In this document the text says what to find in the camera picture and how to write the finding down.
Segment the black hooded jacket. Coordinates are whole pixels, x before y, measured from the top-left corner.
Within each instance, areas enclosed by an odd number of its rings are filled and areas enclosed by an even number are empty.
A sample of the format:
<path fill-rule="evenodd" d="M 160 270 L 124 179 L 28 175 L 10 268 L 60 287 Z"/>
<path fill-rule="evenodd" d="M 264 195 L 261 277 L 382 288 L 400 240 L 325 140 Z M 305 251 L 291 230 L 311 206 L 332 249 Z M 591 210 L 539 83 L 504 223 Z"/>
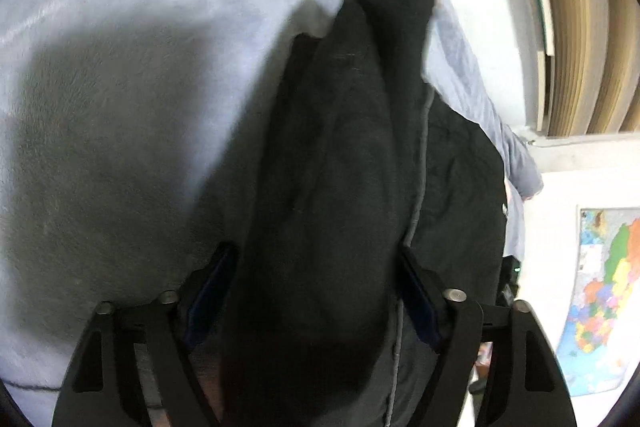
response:
<path fill-rule="evenodd" d="M 402 262 L 489 303 L 503 161 L 422 75 L 435 0 L 344 0 L 297 36 L 245 239 L 221 242 L 186 317 L 207 336 L 226 426 L 408 425 L 436 355 Z"/>

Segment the tan window blind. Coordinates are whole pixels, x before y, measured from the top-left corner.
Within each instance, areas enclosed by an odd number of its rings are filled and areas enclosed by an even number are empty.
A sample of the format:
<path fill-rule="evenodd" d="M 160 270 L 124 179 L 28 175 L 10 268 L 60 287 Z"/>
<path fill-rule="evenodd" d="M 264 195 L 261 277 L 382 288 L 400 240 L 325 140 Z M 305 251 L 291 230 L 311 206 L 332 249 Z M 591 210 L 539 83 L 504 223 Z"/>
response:
<path fill-rule="evenodd" d="M 532 0 L 536 132 L 639 129 L 639 0 Z"/>

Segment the grey floral bed blanket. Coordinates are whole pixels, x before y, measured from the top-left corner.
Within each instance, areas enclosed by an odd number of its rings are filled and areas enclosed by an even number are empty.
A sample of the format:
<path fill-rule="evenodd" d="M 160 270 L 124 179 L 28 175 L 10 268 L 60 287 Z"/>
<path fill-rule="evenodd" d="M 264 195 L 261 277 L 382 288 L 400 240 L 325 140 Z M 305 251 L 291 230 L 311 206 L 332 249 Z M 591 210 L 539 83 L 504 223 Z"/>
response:
<path fill-rule="evenodd" d="M 341 3 L 1 0 L 1 380 L 32 424 L 97 303 L 153 298 L 244 239 L 290 42 Z M 514 197 L 536 194 L 506 0 L 444 0 L 426 75 Z"/>

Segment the colourful wall map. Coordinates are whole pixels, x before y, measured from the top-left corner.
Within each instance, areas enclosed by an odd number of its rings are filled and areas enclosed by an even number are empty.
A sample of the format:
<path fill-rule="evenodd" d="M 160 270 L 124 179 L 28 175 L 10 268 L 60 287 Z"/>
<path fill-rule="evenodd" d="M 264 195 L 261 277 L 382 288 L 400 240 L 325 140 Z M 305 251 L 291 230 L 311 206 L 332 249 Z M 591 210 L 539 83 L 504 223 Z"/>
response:
<path fill-rule="evenodd" d="M 556 357 L 573 397 L 623 386 L 639 361 L 639 211 L 580 212 L 574 291 Z"/>

